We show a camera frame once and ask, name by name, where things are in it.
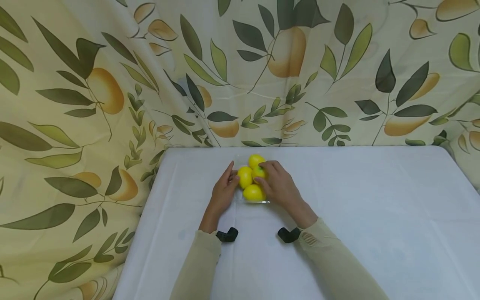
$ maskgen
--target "plastic container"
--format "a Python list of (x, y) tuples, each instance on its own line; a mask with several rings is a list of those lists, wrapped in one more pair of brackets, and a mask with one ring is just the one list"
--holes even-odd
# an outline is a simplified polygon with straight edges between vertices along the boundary
[[(265, 156), (265, 153), (262, 153), (261, 151), (257, 152), (252, 152), (248, 155), (235, 155), (233, 158), (233, 169), (238, 170), (240, 167), (243, 166), (248, 166), (248, 159), (250, 156), (258, 154), (261, 155), (265, 160), (270, 160), (269, 157)], [(262, 203), (270, 203), (268, 198), (265, 201), (248, 201), (243, 197), (243, 189), (238, 186), (235, 190), (235, 195), (233, 196), (233, 200), (237, 201), (238, 203), (247, 203), (247, 204), (262, 204)]]

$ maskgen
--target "long sleeve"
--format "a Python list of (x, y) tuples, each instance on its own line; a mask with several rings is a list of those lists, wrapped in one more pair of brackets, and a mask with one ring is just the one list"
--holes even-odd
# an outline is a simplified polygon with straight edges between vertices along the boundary
[(321, 218), (302, 230), (299, 241), (336, 300), (388, 299), (375, 279)]
[(212, 234), (198, 230), (175, 282), (170, 300), (209, 300), (215, 267), (222, 243)]

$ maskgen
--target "black wrist strap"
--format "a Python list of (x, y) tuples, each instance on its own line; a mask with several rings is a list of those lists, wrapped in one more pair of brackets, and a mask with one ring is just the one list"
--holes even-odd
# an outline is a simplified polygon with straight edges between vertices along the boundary
[(277, 235), (282, 239), (282, 241), (286, 244), (293, 243), (294, 241), (298, 240), (300, 236), (300, 229), (295, 227), (292, 231), (288, 231), (285, 227), (282, 227)]
[(237, 238), (238, 234), (239, 234), (238, 230), (236, 230), (233, 227), (230, 227), (227, 233), (218, 231), (216, 233), (216, 237), (220, 240), (220, 242), (233, 243)]

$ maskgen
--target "hand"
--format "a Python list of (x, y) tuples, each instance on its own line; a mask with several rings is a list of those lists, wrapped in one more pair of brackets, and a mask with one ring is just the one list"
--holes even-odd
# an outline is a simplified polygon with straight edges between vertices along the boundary
[(233, 162), (223, 172), (220, 179), (217, 181), (212, 190), (212, 198), (205, 210), (204, 217), (200, 223), (199, 230), (206, 233), (212, 233), (218, 226), (218, 220), (222, 214), (230, 207), (233, 200), (235, 188), (240, 182), (240, 177), (237, 172), (233, 171)]
[(266, 161), (259, 166), (265, 169), (267, 179), (256, 177), (267, 197), (285, 209), (295, 223), (303, 229), (313, 225), (318, 216), (302, 199), (293, 178), (278, 161)]

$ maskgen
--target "white table cover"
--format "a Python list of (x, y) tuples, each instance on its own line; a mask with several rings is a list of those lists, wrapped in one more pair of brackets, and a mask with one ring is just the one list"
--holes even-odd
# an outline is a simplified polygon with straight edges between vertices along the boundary
[[(303, 198), (392, 300), (480, 299), (480, 196), (435, 146), (171, 148), (166, 151), (114, 300), (167, 300), (218, 177), (235, 156), (281, 162)], [(328, 299), (273, 204), (234, 202), (219, 230), (213, 300)]]

